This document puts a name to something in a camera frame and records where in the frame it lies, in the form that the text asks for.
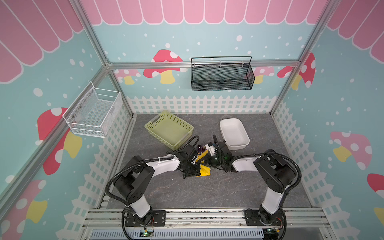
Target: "gray table surface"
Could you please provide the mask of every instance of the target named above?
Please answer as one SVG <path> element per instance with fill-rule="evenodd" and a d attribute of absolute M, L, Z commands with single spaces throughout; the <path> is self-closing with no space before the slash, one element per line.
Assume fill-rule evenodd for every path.
<path fill-rule="evenodd" d="M 215 133 L 222 141 L 219 122 L 238 118 L 250 138 L 249 145 L 232 151 L 234 156 L 252 154 L 273 149 L 288 156 L 283 141 L 269 114 L 178 114 L 178 117 L 194 126 L 194 135 L 200 136 L 198 144 L 213 142 Z M 126 149 L 121 168 L 135 155 L 142 158 L 165 156 L 168 147 L 152 137 L 144 125 L 154 115 L 138 115 Z M 114 188 L 113 194 L 119 195 Z M 211 169 L 210 176 L 182 179 L 180 171 L 171 171 L 151 179 L 145 192 L 148 203 L 154 209 L 161 208 L 215 208 L 259 207 L 266 193 L 266 184 L 258 172 L 224 172 Z M 302 184 L 294 188 L 284 202 L 284 207 L 310 207 Z M 122 209 L 124 204 L 110 199 L 108 209 Z"/>

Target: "aluminum frame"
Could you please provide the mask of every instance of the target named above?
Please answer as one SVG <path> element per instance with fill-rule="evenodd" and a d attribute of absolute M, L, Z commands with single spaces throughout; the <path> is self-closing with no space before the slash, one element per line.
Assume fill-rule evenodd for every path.
<path fill-rule="evenodd" d="M 155 209 L 167 211 L 166 225 L 157 229 L 175 228 L 255 228 L 247 226 L 244 208 Z M 94 229 L 121 229 L 122 209 L 92 209 L 86 215 L 78 240 L 89 239 Z M 322 208 L 284 208 L 287 228 L 319 228 L 324 239 L 336 239 Z M 258 226 L 258 228 L 278 227 Z"/>
<path fill-rule="evenodd" d="M 321 16 L 319 18 L 318 23 L 312 29 L 310 37 L 308 38 L 307 42 L 305 43 L 305 47 L 300 54 L 299 64 L 296 67 L 294 67 L 294 69 L 292 69 L 292 73 L 288 77 L 287 81 L 285 82 L 283 88 L 281 89 L 281 91 L 277 97 L 277 100 L 275 101 L 274 105 L 272 106 L 272 110 L 270 112 L 271 115 L 273 115 L 276 112 L 280 103 L 283 101 L 283 99 L 286 96 L 289 88 L 291 87 L 294 79 L 299 74 L 301 68 L 305 64 L 305 61 L 309 57 L 309 55 L 312 51 L 312 48 L 316 44 L 317 40 L 319 40 L 319 37 L 321 36 L 324 29 L 326 28 L 328 21 L 331 19 L 331 16 L 332 16 L 333 12 L 336 10 L 340 1 L 341 0 L 328 0 L 327 4 L 325 5 L 325 7 L 323 9 L 323 12 L 321 13 Z"/>

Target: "light blue wall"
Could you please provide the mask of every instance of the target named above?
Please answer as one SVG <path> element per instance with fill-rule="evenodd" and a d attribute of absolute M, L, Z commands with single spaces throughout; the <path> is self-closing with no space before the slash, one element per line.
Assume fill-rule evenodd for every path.
<path fill-rule="evenodd" d="M 38 148 L 35 144 L 39 140 L 37 118 L 49 109 L 69 107 L 100 67 L 96 52 L 83 31 L 74 34 L 69 42 L 61 42 L 55 52 L 45 53 L 36 66 L 25 66 L 23 75 L 14 82 L 1 85 L 0 192 L 8 185 L 5 178 L 17 175 Z M 43 95 L 36 96 L 35 88 Z"/>
<path fill-rule="evenodd" d="M 384 175 L 384 65 L 372 59 L 369 50 L 357 49 L 351 40 L 344 40 L 337 31 L 328 29 L 312 52 L 317 69 L 313 84 L 306 88 L 301 80 L 298 91 L 290 89 L 283 102 L 289 109 L 288 114 L 292 114 L 292 120 L 296 121 L 296 128 L 300 128 L 300 135 L 305 135 L 304 142 L 309 143 L 309 151 L 314 152 L 313 159 L 319 162 L 319 170 L 326 173 L 325 180 L 333 188 L 328 194 L 319 194 L 318 191 L 327 192 L 321 190 L 327 186 L 319 185 L 317 181 L 313 185 L 313 180 L 322 174 L 310 170 L 311 164 L 303 167 L 303 175 L 307 176 L 303 179 L 304 184 L 315 204 L 325 208 L 340 240 L 350 239 L 348 236 L 353 239 L 353 230 L 343 230 L 349 224 L 360 230 L 358 239 L 383 239 L 384 227 L 374 208 L 384 208 L 384 199 L 370 188 L 367 176 Z M 372 160 L 365 170 L 358 167 L 353 156 L 346 162 L 337 159 L 333 149 L 340 145 L 330 141 L 330 134 L 334 131 L 368 138 L 372 146 Z M 293 154 L 299 152 L 301 147 L 296 150 L 292 147 Z M 296 159 L 299 164 L 304 160 Z M 327 197 L 330 192 L 330 196 L 333 194 L 341 201 L 330 200 Z M 343 219 L 339 216 L 346 217 L 348 214 L 341 211 L 350 213 L 344 223 L 338 221 Z"/>
<path fill-rule="evenodd" d="M 183 22 L 178 25 L 111 26 L 102 23 L 94 29 L 112 62 L 151 61 L 160 49 L 171 50 L 183 61 L 200 56 L 243 55 L 268 60 L 297 59 L 313 25 L 268 25 L 265 22 L 256 25 L 245 22 L 192 25 Z"/>

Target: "pink mushroom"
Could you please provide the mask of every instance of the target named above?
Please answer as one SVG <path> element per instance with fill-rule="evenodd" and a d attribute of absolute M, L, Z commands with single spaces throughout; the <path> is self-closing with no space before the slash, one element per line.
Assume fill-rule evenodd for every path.
<path fill-rule="evenodd" d="M 12 207 L 5 220 L 1 223 L 3 240 L 18 240 L 22 237 L 26 219 L 38 223 L 47 209 L 48 202 L 34 201 L 46 184 L 45 180 L 34 180 Z"/>
<path fill-rule="evenodd" d="M 380 174 L 368 174 L 367 182 L 375 193 L 384 198 L 384 176 Z"/>
<path fill-rule="evenodd" d="M 339 144 L 339 148 L 333 149 L 336 157 L 341 161 L 353 156 L 361 170 L 365 170 L 372 159 L 372 147 L 368 138 L 364 135 L 348 132 L 331 132 L 330 144 Z"/>
<path fill-rule="evenodd" d="M 159 50 L 153 57 L 151 62 L 181 62 L 183 61 L 176 53 L 166 49 Z M 172 71 L 186 72 L 186 68 L 161 68 L 161 69 L 145 69 L 144 76 L 147 78 L 153 78 L 157 75 L 161 75 L 160 83 L 171 84 L 175 82 L 175 78 L 172 75 Z"/>
<path fill-rule="evenodd" d="M 277 73 L 277 76 L 279 78 L 288 77 L 289 74 L 291 73 L 292 69 L 293 69 L 293 67 L 287 66 L 287 67 L 283 68 L 281 71 L 279 71 Z M 299 83 L 300 83 L 301 79 L 304 80 L 305 86 L 307 88 L 309 88 L 313 83 L 315 71 L 316 71 L 316 60 L 315 60 L 313 53 L 310 53 L 307 60 L 305 61 L 305 64 L 301 68 L 299 74 L 293 80 L 293 83 L 291 86 L 292 89 L 296 90 L 296 91 L 299 89 Z"/>
<path fill-rule="evenodd" d="M 263 82 L 263 76 L 272 77 L 275 74 L 273 67 L 255 67 L 253 68 L 253 73 L 255 75 L 254 84 L 259 84 Z"/>
<path fill-rule="evenodd" d="M 55 127 L 57 122 L 61 119 L 62 114 L 66 111 L 66 108 L 53 108 L 45 111 L 37 119 L 37 130 L 39 132 L 39 139 L 36 141 L 36 145 L 41 144 L 43 140 L 48 136 L 51 130 Z M 43 169 L 45 174 L 54 174 L 60 167 L 61 160 L 63 158 L 63 151 L 66 150 L 71 158 L 75 158 L 80 151 L 83 139 L 74 135 L 68 129 L 61 140 L 57 143 L 51 154 L 43 163 Z"/>
<path fill-rule="evenodd" d="M 114 71 L 116 78 L 120 83 L 122 83 L 122 80 L 124 79 L 124 83 L 126 85 L 132 85 L 135 84 L 135 81 L 132 79 L 132 76 L 140 77 L 141 74 L 137 69 L 116 69 Z"/>

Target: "yellow cloth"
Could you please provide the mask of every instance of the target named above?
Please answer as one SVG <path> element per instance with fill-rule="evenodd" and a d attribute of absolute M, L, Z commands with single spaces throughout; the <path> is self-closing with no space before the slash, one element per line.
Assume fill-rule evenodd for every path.
<path fill-rule="evenodd" d="M 199 159 L 202 159 L 207 153 L 208 153 L 208 150 L 206 150 L 200 156 L 198 156 L 197 159 L 196 159 L 196 162 Z M 197 177 L 209 176 L 209 175 L 211 175 L 211 168 L 203 166 L 203 165 L 200 165 L 200 176 L 197 176 Z"/>

